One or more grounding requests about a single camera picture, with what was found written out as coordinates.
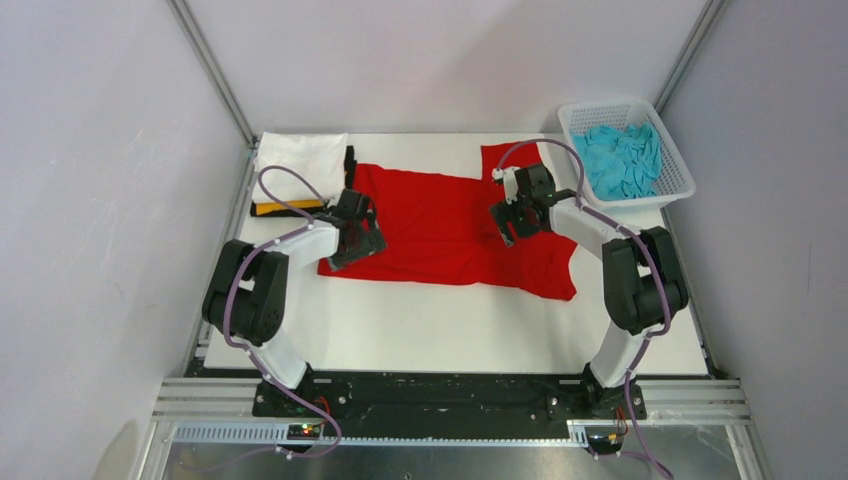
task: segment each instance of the red cloth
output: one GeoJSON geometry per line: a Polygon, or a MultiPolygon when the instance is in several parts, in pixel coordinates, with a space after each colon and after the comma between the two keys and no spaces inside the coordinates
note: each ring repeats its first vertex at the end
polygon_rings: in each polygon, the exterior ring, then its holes
{"type": "MultiPolygon", "coordinates": [[[[503,188],[491,180],[491,172],[511,145],[482,147],[483,180],[360,163],[354,189],[377,206],[387,248],[338,272],[322,261],[318,273],[446,285],[480,282],[570,300],[577,293],[568,270],[576,244],[540,233],[508,248],[489,214],[489,207],[503,199],[503,188]]],[[[540,161],[538,149],[528,146],[510,156],[505,166],[540,161]]]]}

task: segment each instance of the crumpled blue towel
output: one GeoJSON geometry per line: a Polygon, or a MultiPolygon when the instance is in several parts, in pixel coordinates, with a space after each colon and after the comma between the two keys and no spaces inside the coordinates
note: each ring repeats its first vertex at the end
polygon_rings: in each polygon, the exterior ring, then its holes
{"type": "Polygon", "coordinates": [[[571,132],[586,166],[592,190],[601,200],[656,197],[653,183],[662,172],[660,136],[649,122],[620,131],[607,125],[586,135],[571,132]]]}

